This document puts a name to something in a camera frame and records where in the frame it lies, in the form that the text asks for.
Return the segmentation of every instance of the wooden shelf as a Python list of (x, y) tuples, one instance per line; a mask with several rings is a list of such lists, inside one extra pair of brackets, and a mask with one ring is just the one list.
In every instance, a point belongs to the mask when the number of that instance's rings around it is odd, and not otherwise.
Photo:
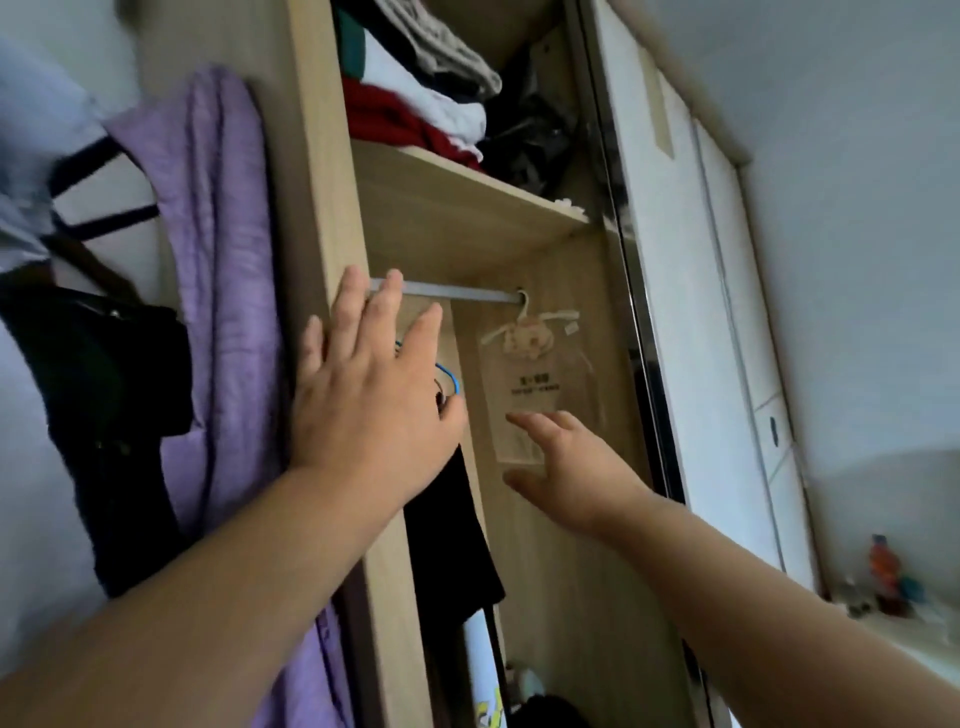
[(589, 226), (587, 217), (416, 147), (352, 142), (372, 275), (453, 283)]

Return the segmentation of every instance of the metal rod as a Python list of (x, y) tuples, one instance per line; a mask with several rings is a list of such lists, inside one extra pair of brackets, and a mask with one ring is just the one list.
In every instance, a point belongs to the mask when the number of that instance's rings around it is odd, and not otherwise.
[[(372, 291), (380, 290), (383, 279), (371, 279)], [(456, 299), (458, 301), (481, 301), (484, 303), (513, 303), (523, 305), (523, 296), (519, 291), (491, 291), (489, 288), (469, 288), (464, 285), (439, 285), (437, 283), (420, 283), (416, 280), (403, 282), (403, 293), (406, 296), (426, 296), (431, 299)]]

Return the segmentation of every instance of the purple towel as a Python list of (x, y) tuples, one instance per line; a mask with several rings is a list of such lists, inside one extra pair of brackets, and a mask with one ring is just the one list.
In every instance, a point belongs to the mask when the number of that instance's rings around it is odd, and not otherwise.
[[(193, 358), (194, 423), (161, 447), (183, 530), (210, 531), (282, 470), (281, 338), (260, 117), (220, 66), (108, 131), (150, 179), (177, 262)], [(353, 728), (340, 628), (318, 616), (255, 726)]]

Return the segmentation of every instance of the red clothing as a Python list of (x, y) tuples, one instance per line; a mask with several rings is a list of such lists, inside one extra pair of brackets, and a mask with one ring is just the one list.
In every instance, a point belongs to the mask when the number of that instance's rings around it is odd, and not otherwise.
[(395, 147), (422, 147), (483, 172), (477, 157), (450, 142), (436, 127), (413, 114), (392, 91), (342, 77), (350, 137)]

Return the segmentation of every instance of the wardrobe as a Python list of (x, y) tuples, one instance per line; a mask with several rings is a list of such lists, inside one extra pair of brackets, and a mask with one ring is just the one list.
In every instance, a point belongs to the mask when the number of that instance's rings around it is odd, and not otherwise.
[[(813, 587), (802, 483), (736, 172), (606, 0), (434, 0), (499, 67), (536, 40), (578, 149), (544, 200), (417, 149), (348, 137), (327, 0), (136, 0), (145, 92), (197, 66), (249, 84), (267, 138), (277, 290), (290, 342), (345, 266), (373, 277), (526, 293), (575, 310), (601, 434), (652, 487)], [(431, 299), (409, 296), (401, 324)], [(481, 338), (515, 303), (441, 298), (441, 364), (463, 384), (475, 507), (507, 592), (497, 638), (597, 728), (725, 725), (729, 715), (643, 582), (501, 482), (496, 376)], [(398, 516), (341, 593), (359, 725), (432, 724)]]

